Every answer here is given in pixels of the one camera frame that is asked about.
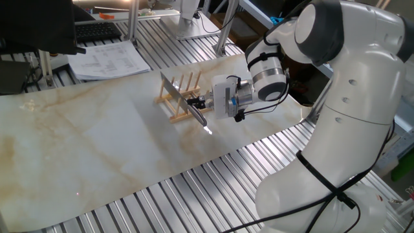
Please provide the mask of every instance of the marble surface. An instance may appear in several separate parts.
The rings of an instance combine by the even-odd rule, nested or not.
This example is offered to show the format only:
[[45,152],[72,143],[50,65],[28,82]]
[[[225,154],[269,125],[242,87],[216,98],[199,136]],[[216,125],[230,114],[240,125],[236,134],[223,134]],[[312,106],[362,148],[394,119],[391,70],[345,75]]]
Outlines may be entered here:
[[[199,70],[203,93],[215,75],[250,76],[243,55],[162,72],[178,80]],[[0,210],[9,230],[66,221],[301,120],[289,96],[274,112],[240,123],[211,111],[208,130],[193,118],[170,124],[165,106],[153,102],[160,85],[159,71],[151,71],[0,96]]]

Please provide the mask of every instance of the black strap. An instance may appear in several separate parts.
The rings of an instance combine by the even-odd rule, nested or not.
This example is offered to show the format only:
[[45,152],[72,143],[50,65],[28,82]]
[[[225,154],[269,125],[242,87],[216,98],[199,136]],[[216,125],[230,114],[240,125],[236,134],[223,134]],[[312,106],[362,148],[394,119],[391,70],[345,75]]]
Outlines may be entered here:
[[331,182],[329,182],[321,173],[319,173],[309,162],[305,159],[302,155],[302,151],[298,151],[296,157],[299,161],[311,172],[313,176],[315,176],[325,187],[327,187],[335,196],[338,198],[339,201],[345,203],[350,209],[355,207],[355,204],[352,200],[340,191],[337,187],[335,187]]
[[[278,26],[280,26],[280,25],[282,25],[282,22],[280,22],[277,26],[275,26],[274,28],[272,28],[272,32],[273,32],[273,30],[275,30]],[[267,39],[266,39],[266,37],[267,37],[267,33],[268,33],[269,31],[267,31],[266,33],[265,33],[265,35],[263,36],[263,42],[265,42],[265,44],[266,45],[268,45],[268,46],[273,46],[273,45],[279,45],[279,43],[269,43],[268,41],[267,41]]]
[[259,61],[266,61],[267,58],[271,58],[271,57],[279,57],[279,53],[277,52],[271,52],[271,53],[265,53],[262,52],[258,57],[254,58],[251,62],[249,62],[247,64],[247,69],[250,71],[250,68],[256,64]]

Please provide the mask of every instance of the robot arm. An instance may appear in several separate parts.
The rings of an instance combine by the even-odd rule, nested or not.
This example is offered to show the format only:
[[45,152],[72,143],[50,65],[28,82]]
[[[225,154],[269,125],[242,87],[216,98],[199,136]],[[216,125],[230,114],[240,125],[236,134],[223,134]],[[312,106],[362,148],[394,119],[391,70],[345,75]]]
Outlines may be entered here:
[[[359,3],[313,1],[298,18],[286,19],[248,48],[251,80],[241,85],[228,75],[213,79],[208,97],[213,102],[206,105],[214,108],[218,118],[234,117],[257,101],[281,98],[287,83],[278,59],[280,46],[293,60],[315,65],[329,61],[334,70],[318,123],[300,155],[332,186],[341,187],[359,177],[356,174],[369,171],[380,155],[401,97],[404,63],[414,52],[414,24]],[[352,197],[358,210],[333,199],[267,221],[262,232],[308,232],[309,227],[315,232],[348,232],[350,228],[378,232],[385,220],[383,199],[362,184],[344,193]],[[256,193],[257,213],[275,216],[330,194],[302,159],[296,159],[261,182]],[[325,211],[313,225],[321,206]]]

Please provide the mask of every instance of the black cable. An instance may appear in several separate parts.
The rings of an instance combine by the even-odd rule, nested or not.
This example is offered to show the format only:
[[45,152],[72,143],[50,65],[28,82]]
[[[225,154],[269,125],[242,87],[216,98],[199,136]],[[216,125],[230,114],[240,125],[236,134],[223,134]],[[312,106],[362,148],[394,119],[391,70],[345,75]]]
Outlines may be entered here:
[[389,142],[393,138],[394,130],[395,130],[395,120],[393,119],[393,129],[391,130],[391,134],[388,135],[387,142]]
[[326,209],[326,207],[329,205],[329,203],[335,198],[335,196],[333,196],[331,199],[326,200],[326,202],[321,206],[321,208],[319,208],[318,212],[316,213],[316,215],[313,217],[312,221],[310,222],[308,229],[306,230],[305,233],[309,233],[311,232],[313,226],[315,225],[316,221],[318,220],[318,218],[321,216],[322,212]]
[[249,226],[252,226],[252,225],[255,225],[255,224],[259,224],[259,223],[262,223],[262,222],[264,222],[264,221],[270,221],[270,220],[273,220],[273,219],[277,219],[277,218],[281,218],[281,217],[289,216],[289,215],[291,215],[291,214],[295,214],[295,213],[297,213],[297,212],[301,212],[302,210],[307,210],[307,209],[309,209],[309,208],[312,208],[312,207],[314,207],[314,206],[317,206],[317,205],[319,205],[319,204],[322,204],[322,203],[326,202],[326,200],[328,200],[329,198],[331,198],[331,196],[334,196],[334,194],[329,194],[328,196],[326,196],[326,197],[324,197],[324,198],[320,199],[319,201],[315,201],[315,202],[313,202],[313,203],[311,203],[311,204],[307,204],[307,205],[305,205],[305,206],[303,206],[303,207],[299,207],[299,208],[296,208],[296,209],[294,209],[294,210],[290,210],[290,211],[288,211],[288,212],[284,212],[284,213],[277,214],[277,215],[274,215],[274,216],[264,217],[264,218],[262,218],[262,219],[255,220],[255,221],[252,221],[252,222],[249,222],[249,223],[246,223],[246,224],[240,225],[240,226],[238,226],[238,227],[231,228],[230,230],[226,230],[226,231],[224,231],[224,232],[222,232],[222,233],[231,233],[231,232],[235,232],[236,230],[240,230],[240,229],[242,229],[242,228],[246,228],[246,227],[249,227]]
[[275,107],[275,106],[278,106],[279,104],[283,103],[283,101],[285,101],[286,98],[287,98],[287,96],[289,95],[288,89],[289,89],[289,79],[286,77],[286,87],[283,90],[283,92],[280,94],[280,97],[282,97],[284,94],[286,94],[286,96],[282,100],[279,99],[279,102],[278,103],[273,104],[273,105],[270,105],[270,106],[267,106],[267,107],[261,107],[261,108],[258,108],[258,109],[254,109],[254,110],[247,111],[247,112],[245,112],[245,115],[248,114],[248,113],[254,113],[256,111],[261,111],[261,110],[269,109],[271,107]]
[[239,49],[240,49],[240,46],[236,45],[235,43],[226,43],[226,44],[225,44],[225,46],[229,46],[229,45],[234,45],[234,46],[236,46],[237,48],[239,48]]
[[360,206],[358,206],[358,203],[355,202],[354,200],[352,200],[351,198],[349,198],[349,199],[355,204],[356,208],[358,209],[358,217],[356,218],[356,221],[354,222],[354,224],[352,224],[352,226],[349,227],[344,233],[348,233],[350,230],[352,230],[358,224],[358,222],[360,221],[360,218],[361,218]]
[[[267,107],[262,107],[262,108],[259,108],[259,109],[255,109],[255,110],[251,110],[251,111],[247,111],[247,112],[245,112],[245,116],[250,115],[250,114],[254,114],[254,113],[271,113],[271,112],[273,112],[279,104],[283,103],[283,101],[286,100],[287,96],[289,95],[289,92],[285,91],[283,94],[285,94],[285,93],[286,93],[285,97],[283,97],[283,99],[279,99],[279,101],[276,104],[273,104],[273,105],[270,105],[270,106],[267,106]],[[271,110],[271,111],[260,112],[260,110],[269,109],[271,107],[274,107],[273,110]]]
[[[27,80],[28,80],[28,78],[29,78],[29,77],[32,77],[33,75],[35,75],[35,76],[36,76],[36,71],[37,71],[38,69],[40,69],[40,66],[39,66],[39,65],[38,65],[37,67],[34,67],[34,68],[30,71],[29,75],[27,76]],[[40,73],[39,78],[36,78],[36,79],[33,79],[33,78],[32,78],[32,81],[31,81],[31,82],[28,82],[28,81],[27,81],[27,82],[26,82],[25,87],[28,87],[28,86],[30,86],[30,85],[34,85],[34,84],[38,83],[38,82],[42,79],[42,77],[43,77],[43,73]]]
[[201,15],[199,13],[199,10],[197,11],[197,14],[200,16],[202,29],[204,29],[204,31],[207,32],[207,33],[215,33],[215,32],[220,31],[221,29],[225,28],[233,20],[236,12],[234,12],[233,16],[228,20],[228,22],[225,25],[223,25],[219,30],[216,30],[214,32],[209,32],[209,31],[206,30],[206,28],[204,27],[204,21],[202,20],[202,17],[201,17]]
[[[384,140],[384,142],[382,143],[382,146],[380,148],[380,151],[378,152],[378,155],[376,156],[376,159],[375,159],[375,162],[373,163],[373,165],[371,165],[367,170],[365,170],[365,171],[363,171],[361,173],[358,173],[357,175],[355,175],[354,177],[352,177],[349,181],[347,181],[345,184],[343,184],[341,187],[339,187],[338,188],[338,191],[339,192],[343,192],[346,189],[348,189],[349,187],[351,187],[352,185],[356,184],[362,178],[364,178],[369,173],[369,171],[371,171],[371,169],[375,166],[376,162],[380,158],[380,155],[381,155],[382,150],[384,149],[384,146],[385,145],[386,145],[386,140]],[[326,196],[326,197],[324,197],[324,198],[322,198],[322,199],[320,199],[318,201],[315,201],[315,202],[313,202],[311,204],[305,205],[303,207],[299,207],[297,209],[294,209],[294,210],[291,210],[291,211],[288,211],[288,212],[285,212],[285,213],[276,214],[274,216],[264,217],[262,219],[258,219],[258,220],[252,221],[250,223],[246,223],[246,224],[240,225],[238,227],[231,228],[230,230],[226,230],[226,231],[224,231],[222,233],[235,232],[236,230],[240,230],[242,228],[246,228],[246,227],[249,227],[249,226],[252,226],[252,225],[255,225],[255,224],[259,224],[259,223],[262,223],[262,222],[265,222],[265,221],[269,221],[269,220],[273,220],[273,219],[285,217],[285,216],[288,216],[288,215],[291,215],[291,214],[295,214],[295,213],[300,212],[302,210],[306,210],[308,208],[312,208],[312,207],[314,207],[316,205],[322,204],[322,203],[326,202],[327,200],[333,199],[333,198],[335,198],[335,195],[334,194],[329,194],[328,196]],[[356,219],[357,221],[348,229],[348,231],[351,230],[356,224],[358,224],[359,219],[360,219],[360,207],[358,206],[358,204],[354,200],[352,200],[352,202],[355,204],[355,206],[358,209],[358,218]]]
[[241,78],[240,77],[238,77],[236,75],[229,75],[229,76],[227,76],[226,79],[228,79],[228,78],[237,78],[237,90],[241,89]]

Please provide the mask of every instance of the knife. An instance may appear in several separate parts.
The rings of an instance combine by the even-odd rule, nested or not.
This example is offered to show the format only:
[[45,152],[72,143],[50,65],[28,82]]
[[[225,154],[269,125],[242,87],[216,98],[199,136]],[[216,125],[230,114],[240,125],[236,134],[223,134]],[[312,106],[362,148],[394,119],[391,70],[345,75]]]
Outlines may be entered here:
[[177,102],[181,98],[182,100],[180,101],[180,107],[184,111],[190,111],[190,113],[194,116],[194,118],[196,118],[200,122],[202,126],[207,126],[207,120],[202,115],[202,113],[194,106],[188,105],[187,100],[183,97],[183,95],[174,87],[174,85],[166,78],[166,76],[162,72],[160,73],[161,73],[161,80],[165,80],[164,87],[168,91],[168,93],[171,95],[171,97],[173,97],[173,99]]

